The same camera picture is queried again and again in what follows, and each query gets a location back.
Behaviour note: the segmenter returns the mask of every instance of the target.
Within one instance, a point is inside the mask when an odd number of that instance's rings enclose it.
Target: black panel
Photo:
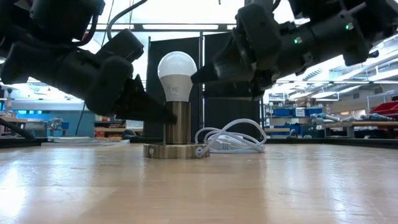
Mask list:
[[[148,51],[148,69],[146,91],[151,97],[155,98],[159,103],[166,101],[162,84],[157,74],[157,66],[162,58],[174,51],[181,51],[189,54],[199,64],[199,38],[184,38],[175,40],[161,40],[150,43]],[[196,132],[199,130],[199,86],[192,87],[191,102],[191,134],[192,140]],[[163,124],[144,123],[145,138],[163,138]]]
[[[225,46],[230,33],[212,34],[205,36],[205,64]],[[260,122],[260,106],[258,101],[206,99],[205,100],[205,127],[223,128],[229,122],[248,118]],[[248,134],[254,138],[260,132],[251,124],[237,124],[230,131]]]

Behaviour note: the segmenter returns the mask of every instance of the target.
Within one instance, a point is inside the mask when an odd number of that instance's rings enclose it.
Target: brass lamp base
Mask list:
[[[151,159],[198,159],[196,149],[206,145],[202,144],[145,144],[144,157]],[[201,158],[210,157],[210,150]]]

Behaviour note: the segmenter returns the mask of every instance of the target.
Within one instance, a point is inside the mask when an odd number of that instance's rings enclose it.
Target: coiled white cable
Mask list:
[[[229,133],[226,130],[235,124],[249,123],[254,125],[262,134],[264,139],[259,142],[257,139],[241,133]],[[210,131],[204,138],[205,148],[198,147],[196,156],[201,158],[204,153],[210,150],[211,153],[262,153],[264,152],[264,144],[267,141],[267,134],[258,123],[250,119],[236,119],[227,124],[223,129],[203,128],[195,135],[195,144],[198,144],[199,134],[203,131]]]

